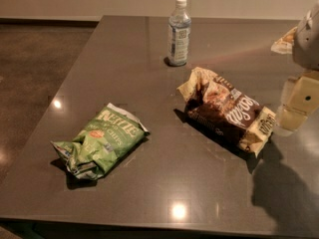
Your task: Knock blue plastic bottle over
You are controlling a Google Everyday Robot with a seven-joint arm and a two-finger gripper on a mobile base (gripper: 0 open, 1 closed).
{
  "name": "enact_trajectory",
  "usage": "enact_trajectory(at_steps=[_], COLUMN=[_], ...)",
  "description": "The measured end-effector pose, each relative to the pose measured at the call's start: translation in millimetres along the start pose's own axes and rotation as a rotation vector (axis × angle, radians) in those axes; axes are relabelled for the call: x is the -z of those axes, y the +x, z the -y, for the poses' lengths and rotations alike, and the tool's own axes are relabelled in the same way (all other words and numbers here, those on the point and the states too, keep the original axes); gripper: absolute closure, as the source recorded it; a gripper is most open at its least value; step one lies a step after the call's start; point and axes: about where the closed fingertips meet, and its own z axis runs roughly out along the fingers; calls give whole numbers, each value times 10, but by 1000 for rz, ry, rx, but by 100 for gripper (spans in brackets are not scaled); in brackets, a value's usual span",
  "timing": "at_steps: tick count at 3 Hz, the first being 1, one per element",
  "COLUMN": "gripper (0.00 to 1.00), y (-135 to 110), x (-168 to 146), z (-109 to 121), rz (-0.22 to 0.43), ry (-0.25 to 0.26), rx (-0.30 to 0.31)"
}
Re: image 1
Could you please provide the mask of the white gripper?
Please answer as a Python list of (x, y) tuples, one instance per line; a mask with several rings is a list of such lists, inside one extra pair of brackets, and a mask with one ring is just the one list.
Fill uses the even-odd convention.
[(319, 108), (319, 1), (297, 26), (293, 60), (302, 68), (316, 71), (305, 71), (285, 82), (275, 132), (295, 132)]

